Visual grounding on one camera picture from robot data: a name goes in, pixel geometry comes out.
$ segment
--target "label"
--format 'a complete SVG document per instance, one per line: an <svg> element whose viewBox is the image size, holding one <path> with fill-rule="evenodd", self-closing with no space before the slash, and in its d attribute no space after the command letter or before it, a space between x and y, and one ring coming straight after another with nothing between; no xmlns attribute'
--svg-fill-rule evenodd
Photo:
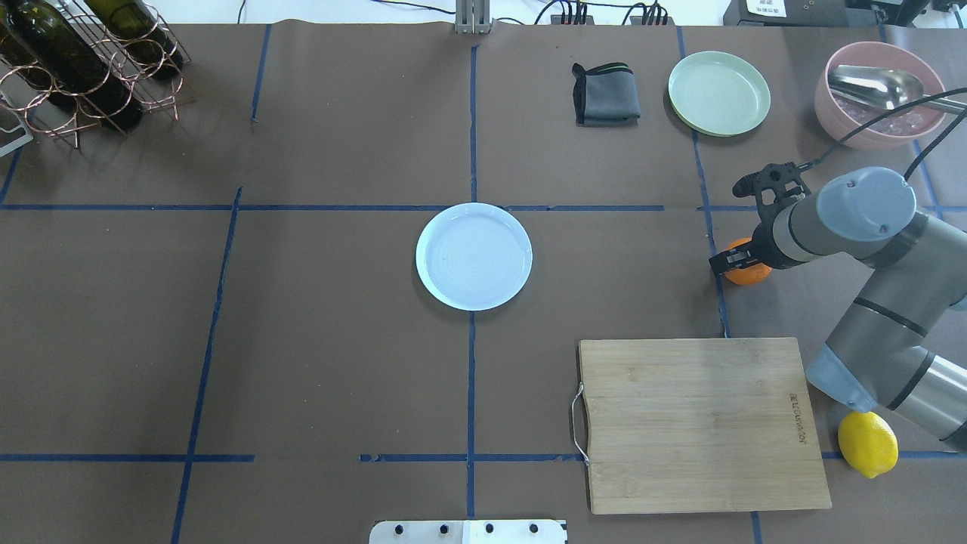
<svg viewBox="0 0 967 544"><path fill-rule="evenodd" d="M803 411L799 408L799 395L789 393L789 403L792 404L792 415L796 421L796 433L799 435L799 442L806 443L806 428L803 427Z"/></svg>
<svg viewBox="0 0 967 544"><path fill-rule="evenodd" d="M746 0L748 12L766 17L785 17L785 0Z"/></svg>

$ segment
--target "cutting board handle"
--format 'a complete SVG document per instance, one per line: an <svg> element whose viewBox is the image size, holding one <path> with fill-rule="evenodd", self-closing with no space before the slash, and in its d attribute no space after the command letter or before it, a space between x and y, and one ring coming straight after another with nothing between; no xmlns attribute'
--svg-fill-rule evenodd
<svg viewBox="0 0 967 544"><path fill-rule="evenodd" d="M574 398L571 399L571 439L574 440L574 446L577 448L577 451L581 452L581 457L584 458L584 466L590 467L591 460L588 459L588 454L584 453L584 449L581 447L581 444L577 442L577 419L574 416L574 406L577 405L577 399L580 399L583 396L584 382L580 381L577 383L577 393L574 393Z"/></svg>

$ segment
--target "cutting board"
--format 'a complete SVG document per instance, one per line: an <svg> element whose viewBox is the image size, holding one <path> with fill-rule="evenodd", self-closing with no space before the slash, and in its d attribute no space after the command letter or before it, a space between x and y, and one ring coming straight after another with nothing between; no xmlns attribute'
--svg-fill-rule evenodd
<svg viewBox="0 0 967 544"><path fill-rule="evenodd" d="M829 508L795 338L584 340L595 514Z"/></svg>

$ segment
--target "table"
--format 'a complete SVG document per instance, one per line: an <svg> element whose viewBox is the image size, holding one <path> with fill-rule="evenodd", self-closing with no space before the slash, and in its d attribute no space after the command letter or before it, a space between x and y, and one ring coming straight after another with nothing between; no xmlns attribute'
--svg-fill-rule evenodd
<svg viewBox="0 0 967 544"><path fill-rule="evenodd" d="M831 143L811 97L840 46L885 39L952 85L964 33L176 32L200 99L180 123L0 165L0 540L348 543L378 520L535 517L576 543L962 541L967 457L885 410L903 454L869 481L837 454L845 410L813 391L831 510L614 517L588 509L567 412L581 339L795 336L809 360L869 271L837 256L719 286L706 259L757 223L730 188ZM667 75L704 49L765 76L758 129L675 117ZM571 63L609 61L635 71L643 117L576 127ZM959 227L964 135L912 180ZM806 182L914 156L847 150ZM440 304L413 263L425 223L469 200L534 246L528 284L487 312ZM963 363L965 324L945 316L927 347Z"/></svg>

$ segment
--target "ice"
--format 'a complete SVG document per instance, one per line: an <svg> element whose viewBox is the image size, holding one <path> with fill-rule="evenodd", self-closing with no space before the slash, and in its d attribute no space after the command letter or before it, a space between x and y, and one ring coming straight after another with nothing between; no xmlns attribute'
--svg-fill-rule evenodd
<svg viewBox="0 0 967 544"><path fill-rule="evenodd" d="M858 102L853 102L839 96L834 96L836 103L857 123L863 124L884 111ZM907 110L899 115L891 115L874 123L870 129L889 136L912 136L923 129L923 116L915 110Z"/></svg>

